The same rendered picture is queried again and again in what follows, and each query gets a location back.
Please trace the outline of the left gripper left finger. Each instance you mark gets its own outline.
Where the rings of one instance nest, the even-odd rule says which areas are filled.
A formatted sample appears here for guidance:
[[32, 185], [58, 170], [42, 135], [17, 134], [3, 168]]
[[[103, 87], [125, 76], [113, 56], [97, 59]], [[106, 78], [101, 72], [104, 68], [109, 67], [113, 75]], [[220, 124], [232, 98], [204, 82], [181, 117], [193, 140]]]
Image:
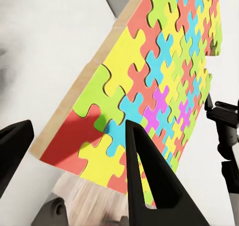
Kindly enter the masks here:
[[34, 139], [31, 120], [0, 130], [0, 199]]

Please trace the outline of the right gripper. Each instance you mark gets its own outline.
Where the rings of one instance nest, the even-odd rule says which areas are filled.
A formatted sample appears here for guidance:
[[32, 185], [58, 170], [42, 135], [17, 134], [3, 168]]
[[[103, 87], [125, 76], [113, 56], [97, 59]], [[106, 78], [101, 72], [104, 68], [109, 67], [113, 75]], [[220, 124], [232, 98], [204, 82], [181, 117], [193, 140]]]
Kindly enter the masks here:
[[210, 93], [205, 101], [204, 110], [208, 119], [216, 122], [217, 133], [224, 138], [231, 138], [237, 134], [239, 128], [239, 100], [238, 113], [213, 107]]

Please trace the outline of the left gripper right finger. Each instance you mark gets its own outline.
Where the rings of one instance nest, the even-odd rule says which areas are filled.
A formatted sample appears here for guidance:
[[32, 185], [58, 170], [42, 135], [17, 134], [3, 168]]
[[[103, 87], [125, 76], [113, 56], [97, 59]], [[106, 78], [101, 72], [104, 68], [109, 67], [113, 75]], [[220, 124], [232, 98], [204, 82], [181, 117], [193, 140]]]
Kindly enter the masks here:
[[[129, 226], [210, 226], [143, 126], [125, 121]], [[139, 164], [157, 209], [145, 206]]]

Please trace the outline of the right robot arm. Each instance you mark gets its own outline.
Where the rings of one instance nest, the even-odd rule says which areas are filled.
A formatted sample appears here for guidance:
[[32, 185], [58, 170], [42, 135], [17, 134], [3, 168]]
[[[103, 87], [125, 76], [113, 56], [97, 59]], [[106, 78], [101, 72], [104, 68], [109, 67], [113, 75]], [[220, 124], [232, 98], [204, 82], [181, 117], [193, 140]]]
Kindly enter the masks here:
[[220, 142], [217, 150], [227, 160], [222, 162], [222, 174], [226, 180], [235, 226], [239, 226], [239, 100], [238, 106], [217, 101], [213, 107], [209, 93], [204, 110], [207, 111], [207, 118], [216, 122]]

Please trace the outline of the jigsaw puzzle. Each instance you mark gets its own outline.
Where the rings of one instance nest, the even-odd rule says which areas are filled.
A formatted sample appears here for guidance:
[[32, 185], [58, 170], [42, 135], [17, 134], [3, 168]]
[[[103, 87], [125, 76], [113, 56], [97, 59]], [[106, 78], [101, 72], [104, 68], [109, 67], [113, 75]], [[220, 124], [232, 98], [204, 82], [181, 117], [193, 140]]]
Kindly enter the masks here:
[[[127, 195], [125, 121], [143, 126], [175, 173], [221, 53], [219, 0], [129, 0], [29, 153]], [[156, 207], [137, 154], [145, 203]]]

